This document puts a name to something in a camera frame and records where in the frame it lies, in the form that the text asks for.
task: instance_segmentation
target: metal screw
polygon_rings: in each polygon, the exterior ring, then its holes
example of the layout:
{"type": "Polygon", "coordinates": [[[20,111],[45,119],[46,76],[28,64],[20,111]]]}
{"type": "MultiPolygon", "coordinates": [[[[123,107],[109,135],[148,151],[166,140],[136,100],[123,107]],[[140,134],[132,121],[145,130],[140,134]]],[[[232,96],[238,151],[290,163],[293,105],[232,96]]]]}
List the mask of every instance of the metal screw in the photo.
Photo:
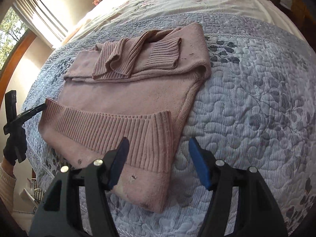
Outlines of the metal screw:
{"type": "Polygon", "coordinates": [[[216,166],[224,166],[225,162],[223,160],[217,160],[215,161],[216,166]]]}
{"type": "Polygon", "coordinates": [[[93,164],[94,164],[95,166],[100,166],[100,165],[103,164],[103,160],[97,159],[97,160],[93,161],[93,164]]]}
{"type": "Polygon", "coordinates": [[[62,166],[60,169],[61,173],[66,173],[68,170],[69,170],[68,166],[62,166]]]}
{"type": "Polygon", "coordinates": [[[257,172],[258,172],[258,169],[257,169],[256,167],[254,167],[254,166],[251,166],[251,167],[249,168],[249,171],[250,171],[251,173],[257,173],[257,172]]]}

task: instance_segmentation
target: tree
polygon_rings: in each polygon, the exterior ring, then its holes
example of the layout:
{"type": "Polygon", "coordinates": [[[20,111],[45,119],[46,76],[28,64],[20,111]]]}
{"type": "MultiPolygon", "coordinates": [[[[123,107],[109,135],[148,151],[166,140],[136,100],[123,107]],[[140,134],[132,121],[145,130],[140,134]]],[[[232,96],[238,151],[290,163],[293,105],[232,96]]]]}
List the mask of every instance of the tree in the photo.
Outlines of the tree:
{"type": "Polygon", "coordinates": [[[27,26],[10,8],[0,24],[0,69],[26,30],[27,26]]]}

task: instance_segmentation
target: bedspread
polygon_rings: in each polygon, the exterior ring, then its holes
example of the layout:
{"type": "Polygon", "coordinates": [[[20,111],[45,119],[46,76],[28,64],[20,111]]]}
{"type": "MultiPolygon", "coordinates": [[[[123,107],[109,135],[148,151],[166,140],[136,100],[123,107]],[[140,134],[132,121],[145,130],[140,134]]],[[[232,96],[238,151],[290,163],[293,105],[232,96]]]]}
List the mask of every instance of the bedspread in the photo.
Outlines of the bedspread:
{"type": "MultiPolygon", "coordinates": [[[[201,87],[182,132],[173,163],[168,201],[154,214],[107,193],[121,236],[196,236],[211,199],[201,186],[188,151],[195,136],[201,147],[232,167],[256,166],[274,195],[289,233],[316,202],[316,54],[307,42],[274,25],[218,13],[183,13],[92,32],[48,58],[23,109],[57,99],[63,74],[80,50],[97,42],[134,37],[145,30],[197,22],[209,48],[212,74],[201,87]]],[[[40,115],[24,125],[27,157],[46,190],[67,162],[38,133],[40,115]]],[[[84,189],[83,225],[89,232],[84,189]]],[[[237,190],[226,233],[233,230],[237,190]]]]}
{"type": "Polygon", "coordinates": [[[274,24],[304,40],[293,22],[269,0],[103,0],[70,31],[65,42],[91,31],[185,12],[231,13],[274,24]]]}

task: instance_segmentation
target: blue gripper pad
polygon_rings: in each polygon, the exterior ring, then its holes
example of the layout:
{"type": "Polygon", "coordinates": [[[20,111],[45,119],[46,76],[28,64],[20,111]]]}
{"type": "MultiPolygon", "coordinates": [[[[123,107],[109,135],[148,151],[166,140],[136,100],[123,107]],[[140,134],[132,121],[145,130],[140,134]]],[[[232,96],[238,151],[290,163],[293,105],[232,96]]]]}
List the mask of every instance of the blue gripper pad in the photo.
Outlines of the blue gripper pad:
{"type": "Polygon", "coordinates": [[[212,186],[210,169],[203,158],[203,150],[195,138],[189,140],[189,152],[201,184],[209,190],[212,186]]]}
{"type": "Polygon", "coordinates": [[[110,190],[117,185],[119,181],[119,177],[121,175],[121,172],[123,170],[124,164],[127,159],[127,155],[129,152],[130,143],[127,138],[123,138],[121,143],[119,144],[117,148],[117,153],[114,158],[114,161],[110,168],[110,180],[108,183],[108,187],[110,190]]]}

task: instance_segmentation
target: sunlight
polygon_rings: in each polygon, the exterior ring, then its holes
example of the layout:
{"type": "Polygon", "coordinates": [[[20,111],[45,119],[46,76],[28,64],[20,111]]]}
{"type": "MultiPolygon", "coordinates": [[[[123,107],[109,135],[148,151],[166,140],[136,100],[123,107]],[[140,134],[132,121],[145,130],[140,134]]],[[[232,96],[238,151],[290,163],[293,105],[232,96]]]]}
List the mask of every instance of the sunlight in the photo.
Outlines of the sunlight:
{"type": "Polygon", "coordinates": [[[77,22],[73,22],[71,13],[69,12],[69,6],[63,2],[64,0],[42,0],[51,13],[65,26],[70,29],[77,22]]]}
{"type": "Polygon", "coordinates": [[[45,39],[53,45],[53,47],[59,47],[61,41],[47,28],[46,24],[42,21],[42,19],[35,13],[32,19],[33,24],[38,29],[39,33],[41,33],[45,39]]]}

